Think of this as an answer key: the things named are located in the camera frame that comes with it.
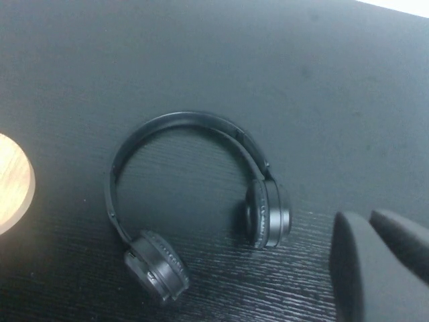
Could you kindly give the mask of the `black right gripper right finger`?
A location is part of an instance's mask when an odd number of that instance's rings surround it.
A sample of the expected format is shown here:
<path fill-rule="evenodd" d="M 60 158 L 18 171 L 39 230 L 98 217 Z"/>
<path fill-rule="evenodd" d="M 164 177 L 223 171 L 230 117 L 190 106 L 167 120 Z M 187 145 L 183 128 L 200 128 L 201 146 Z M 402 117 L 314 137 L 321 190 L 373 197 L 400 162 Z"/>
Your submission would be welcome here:
<path fill-rule="evenodd" d="M 428 228 L 385 209 L 373 210 L 369 223 L 394 256 L 428 284 Z"/>

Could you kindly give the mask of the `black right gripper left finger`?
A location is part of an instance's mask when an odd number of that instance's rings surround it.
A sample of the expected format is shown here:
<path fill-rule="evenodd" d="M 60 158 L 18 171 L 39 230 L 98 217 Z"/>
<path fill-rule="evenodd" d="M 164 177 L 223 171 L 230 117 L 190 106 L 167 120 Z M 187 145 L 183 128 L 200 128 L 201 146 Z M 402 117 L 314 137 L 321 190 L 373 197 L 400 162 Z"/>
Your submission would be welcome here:
<path fill-rule="evenodd" d="M 329 270 L 337 321 L 427 321 L 428 284 L 394 256 L 369 219 L 335 216 Z"/>

